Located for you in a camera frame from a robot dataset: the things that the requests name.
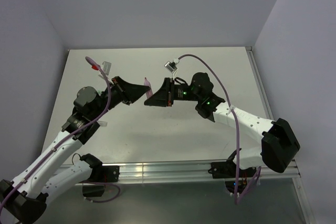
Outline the purple pen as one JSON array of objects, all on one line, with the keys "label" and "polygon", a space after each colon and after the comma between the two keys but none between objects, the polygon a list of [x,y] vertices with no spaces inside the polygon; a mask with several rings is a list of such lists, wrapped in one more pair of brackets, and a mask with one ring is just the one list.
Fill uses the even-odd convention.
[{"label": "purple pen", "polygon": [[149,88],[148,91],[145,93],[146,98],[148,99],[153,95],[153,91],[152,91],[151,84],[150,84],[150,82],[147,78],[144,78],[144,84],[143,85]]}]

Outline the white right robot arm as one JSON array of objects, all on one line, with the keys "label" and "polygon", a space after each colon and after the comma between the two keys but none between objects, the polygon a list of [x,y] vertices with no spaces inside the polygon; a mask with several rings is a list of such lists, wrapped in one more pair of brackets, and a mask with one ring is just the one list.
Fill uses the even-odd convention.
[{"label": "white right robot arm", "polygon": [[208,74],[202,72],[194,74],[190,84],[179,78],[165,78],[162,86],[144,104],[171,107],[174,101],[195,101],[195,110],[202,118],[237,127],[239,132],[255,140],[257,147],[234,151],[228,158],[227,170],[234,177],[258,166],[283,173],[300,150],[289,123],[282,118],[276,121],[264,119],[231,106],[213,92],[213,87]]}]

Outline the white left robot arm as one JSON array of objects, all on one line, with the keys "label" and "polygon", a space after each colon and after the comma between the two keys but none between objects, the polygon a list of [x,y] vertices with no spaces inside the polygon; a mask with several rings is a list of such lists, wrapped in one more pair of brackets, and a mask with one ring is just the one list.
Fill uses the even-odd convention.
[{"label": "white left robot arm", "polygon": [[95,134],[101,116],[120,103],[133,104],[148,91],[150,87],[131,84],[120,77],[109,81],[101,94],[90,86],[80,89],[73,102],[72,115],[51,145],[21,174],[1,181],[1,208],[21,223],[34,223],[49,203],[73,185],[103,183],[106,176],[102,161],[91,154],[81,156],[67,170],[54,173]]}]

